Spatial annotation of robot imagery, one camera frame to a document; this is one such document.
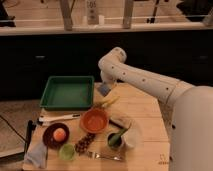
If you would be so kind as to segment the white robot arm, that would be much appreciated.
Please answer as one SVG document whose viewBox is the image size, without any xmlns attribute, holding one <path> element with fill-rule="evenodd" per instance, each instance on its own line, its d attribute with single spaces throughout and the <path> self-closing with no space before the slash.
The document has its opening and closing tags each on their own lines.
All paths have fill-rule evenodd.
<svg viewBox="0 0 213 171">
<path fill-rule="evenodd" d="M 120 47 L 104 55 L 101 79 L 126 82 L 172 108 L 169 171 L 213 171 L 213 87 L 135 68 L 126 58 Z"/>
</svg>

